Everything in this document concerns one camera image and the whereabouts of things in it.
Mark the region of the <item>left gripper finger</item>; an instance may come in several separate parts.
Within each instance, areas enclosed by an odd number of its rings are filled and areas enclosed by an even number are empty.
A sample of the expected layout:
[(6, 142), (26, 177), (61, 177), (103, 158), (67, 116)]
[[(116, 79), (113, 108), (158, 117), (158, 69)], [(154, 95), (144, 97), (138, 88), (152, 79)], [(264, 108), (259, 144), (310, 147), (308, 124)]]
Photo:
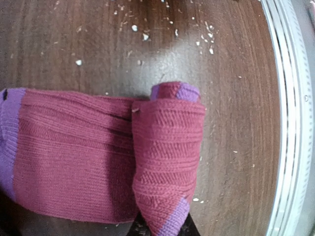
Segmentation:
[(184, 224), (182, 225), (178, 233), (178, 236), (200, 236), (200, 233), (190, 214), (188, 214)]

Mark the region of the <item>maroon purple orange sock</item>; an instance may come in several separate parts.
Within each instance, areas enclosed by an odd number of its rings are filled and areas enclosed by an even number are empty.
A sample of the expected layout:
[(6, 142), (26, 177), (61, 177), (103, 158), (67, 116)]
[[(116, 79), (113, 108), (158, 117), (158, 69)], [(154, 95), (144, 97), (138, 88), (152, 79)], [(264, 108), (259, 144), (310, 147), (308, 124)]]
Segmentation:
[(184, 82), (150, 99), (7, 88), (0, 189), (22, 207), (129, 235), (178, 236), (196, 187), (205, 108)]

